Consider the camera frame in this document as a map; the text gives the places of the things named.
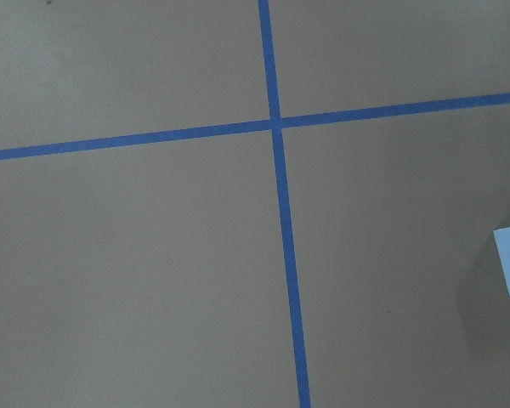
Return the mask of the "blue tape line crosswise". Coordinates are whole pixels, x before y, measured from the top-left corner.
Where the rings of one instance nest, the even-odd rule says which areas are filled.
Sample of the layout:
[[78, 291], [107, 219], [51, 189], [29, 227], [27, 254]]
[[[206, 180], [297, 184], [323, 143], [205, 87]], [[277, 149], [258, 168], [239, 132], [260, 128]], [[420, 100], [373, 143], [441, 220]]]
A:
[[[510, 93], [496, 93], [464, 98], [289, 116], [282, 118], [280, 120], [280, 124], [283, 128], [304, 128], [339, 122], [356, 122], [384, 117], [409, 116], [438, 111], [456, 111], [496, 105], [510, 105]], [[149, 145], [177, 140], [204, 139], [238, 133], [255, 133], [267, 131], [271, 128], [272, 121], [267, 119], [204, 127], [190, 127], [154, 133], [138, 133], [108, 138], [76, 140], [54, 144], [38, 144], [1, 149], [0, 161], [36, 156], [52, 156], [91, 150], [104, 150], [134, 145]]]

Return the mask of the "blue tape line lengthwise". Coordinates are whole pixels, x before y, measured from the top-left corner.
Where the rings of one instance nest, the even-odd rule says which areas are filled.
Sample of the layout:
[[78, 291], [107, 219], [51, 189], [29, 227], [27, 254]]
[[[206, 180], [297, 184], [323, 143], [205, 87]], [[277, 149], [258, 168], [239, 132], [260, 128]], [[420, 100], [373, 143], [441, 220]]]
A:
[[258, 2], [258, 15], [263, 45], [263, 62], [269, 105], [269, 123], [280, 215], [280, 231], [286, 274], [286, 290], [292, 330], [292, 346], [297, 381], [298, 404], [301, 407], [310, 407], [311, 396], [309, 387], [309, 372], [304, 341], [303, 316], [298, 285], [297, 260], [292, 228], [292, 214], [286, 169], [286, 153], [283, 138], [280, 95], [275, 65], [275, 50], [269, 2]]

